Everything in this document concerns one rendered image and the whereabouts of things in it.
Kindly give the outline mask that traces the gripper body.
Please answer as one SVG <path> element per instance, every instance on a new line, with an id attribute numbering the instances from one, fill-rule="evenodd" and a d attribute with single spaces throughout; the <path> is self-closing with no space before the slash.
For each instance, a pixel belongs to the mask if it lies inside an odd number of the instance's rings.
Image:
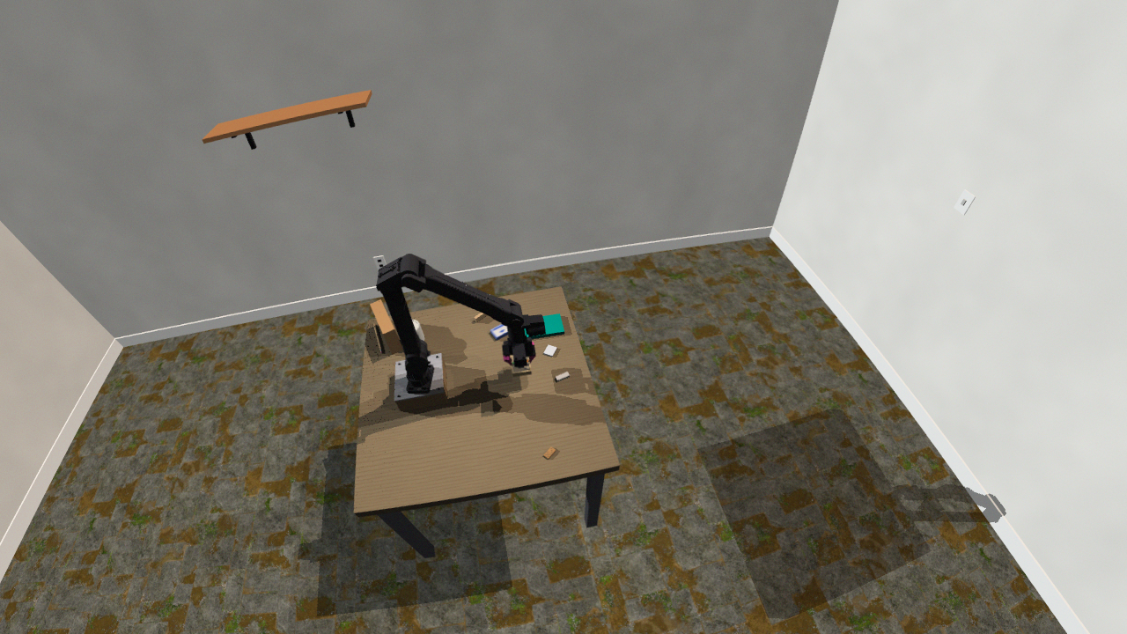
<path id="1" fill-rule="evenodd" d="M 523 340 L 525 340 L 525 337 L 523 338 Z M 520 341 L 520 342 L 522 342 L 522 341 Z M 520 343 L 520 342 L 513 342 L 513 343 Z M 527 338 L 527 343 L 529 343 L 529 352 L 525 352 L 525 356 L 527 356 L 527 357 L 536 356 L 535 348 L 534 348 L 534 345 L 532 343 L 532 338 L 531 337 Z M 502 349 L 503 349 L 503 356 L 505 356 L 505 357 L 506 356 L 511 356 L 511 349 L 508 349 L 508 342 L 507 341 L 504 341 L 504 346 L 502 345 Z M 504 350 L 505 350 L 505 352 L 504 352 Z"/>

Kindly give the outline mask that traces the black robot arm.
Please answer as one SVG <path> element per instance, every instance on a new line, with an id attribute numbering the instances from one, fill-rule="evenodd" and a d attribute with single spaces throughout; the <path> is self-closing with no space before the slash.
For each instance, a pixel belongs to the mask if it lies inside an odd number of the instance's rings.
<path id="1" fill-rule="evenodd" d="M 527 356 L 525 356 L 525 352 L 529 352 L 527 334 L 545 334 L 545 322 L 542 314 L 530 314 L 530 316 L 522 314 L 522 306 L 518 302 L 497 298 L 492 294 L 476 289 L 474 286 L 463 284 L 456 278 L 431 268 L 425 258 L 417 255 L 405 255 L 397 258 L 392 264 L 387 264 L 384 268 L 379 269 L 378 291 L 381 291 L 387 301 L 405 350 L 406 377 L 409 379 L 406 390 L 410 394 L 428 394 L 431 392 L 434 366 L 428 365 L 431 361 L 427 360 L 427 357 L 431 356 L 431 350 L 427 350 L 427 343 L 417 336 L 401 289 L 402 286 L 417 292 L 433 291 L 440 296 L 470 306 L 477 312 L 489 314 L 492 320 L 502 322 L 502 325 L 507 327 L 511 337 L 507 340 L 511 356 L 514 352 L 512 361 L 518 368 L 527 365 Z M 527 334 L 525 334 L 524 329 Z M 525 340 L 523 340 L 524 337 Z M 522 342 L 513 343 L 518 341 Z"/>

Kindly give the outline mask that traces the teal flat rectangular block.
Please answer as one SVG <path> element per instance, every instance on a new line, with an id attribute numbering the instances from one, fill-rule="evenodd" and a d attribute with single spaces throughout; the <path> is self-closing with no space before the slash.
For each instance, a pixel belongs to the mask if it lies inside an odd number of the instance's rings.
<path id="1" fill-rule="evenodd" d="M 559 314 L 545 314 L 543 316 L 545 322 L 545 334 L 530 336 L 533 338 L 540 338 L 552 334 L 564 334 L 564 323 L 561 322 L 561 316 Z"/>

